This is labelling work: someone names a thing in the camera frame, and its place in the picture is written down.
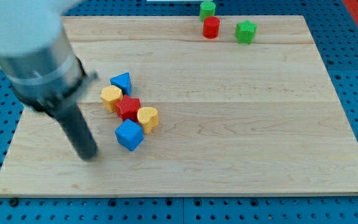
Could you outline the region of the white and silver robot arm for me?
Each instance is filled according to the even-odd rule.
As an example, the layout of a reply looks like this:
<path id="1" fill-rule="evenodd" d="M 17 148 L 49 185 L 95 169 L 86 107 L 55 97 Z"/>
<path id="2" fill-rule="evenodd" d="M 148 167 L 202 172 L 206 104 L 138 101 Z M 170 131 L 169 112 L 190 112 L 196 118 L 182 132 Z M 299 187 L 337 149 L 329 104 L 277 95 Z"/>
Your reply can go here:
<path id="1" fill-rule="evenodd" d="M 0 68 L 17 98 L 55 119 L 77 155 L 89 161 L 97 144 L 77 101 L 97 73 L 87 73 L 61 16 L 77 0 L 0 0 Z"/>

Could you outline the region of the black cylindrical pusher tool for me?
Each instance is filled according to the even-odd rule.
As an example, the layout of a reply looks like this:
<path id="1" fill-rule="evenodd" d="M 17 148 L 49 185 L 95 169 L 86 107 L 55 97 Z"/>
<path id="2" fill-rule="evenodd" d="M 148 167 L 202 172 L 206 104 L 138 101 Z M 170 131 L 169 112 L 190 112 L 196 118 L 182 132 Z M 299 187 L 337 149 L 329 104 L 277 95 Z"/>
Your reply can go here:
<path id="1" fill-rule="evenodd" d="M 81 160 L 90 161 L 97 155 L 98 146 L 77 104 L 58 111 L 53 117 Z"/>

